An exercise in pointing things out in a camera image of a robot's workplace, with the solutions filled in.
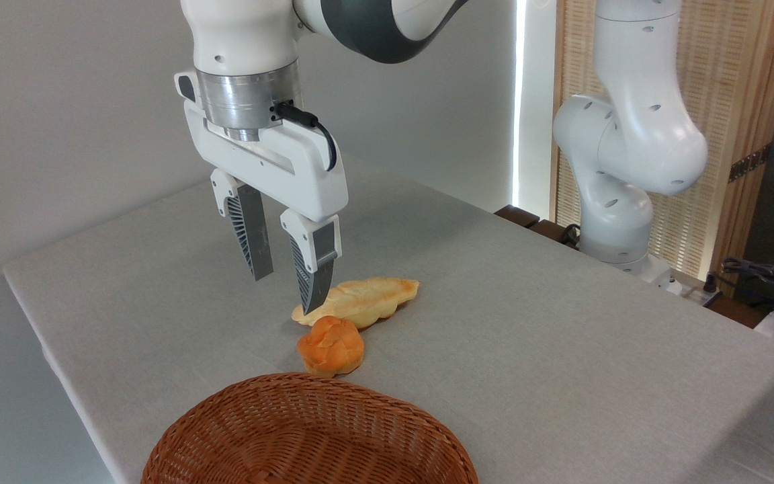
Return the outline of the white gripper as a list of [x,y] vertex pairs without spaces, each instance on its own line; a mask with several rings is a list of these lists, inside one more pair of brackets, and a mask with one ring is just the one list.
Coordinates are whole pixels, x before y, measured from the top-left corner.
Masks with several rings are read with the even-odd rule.
[[291,120],[258,130],[256,141],[233,140],[207,120],[196,73],[176,73],[175,83],[196,151],[217,168],[211,183],[219,214],[232,224],[255,281],[273,273],[264,193],[288,207],[280,222],[290,237],[303,313],[319,309],[341,257],[337,214],[348,203],[335,142],[322,130]]

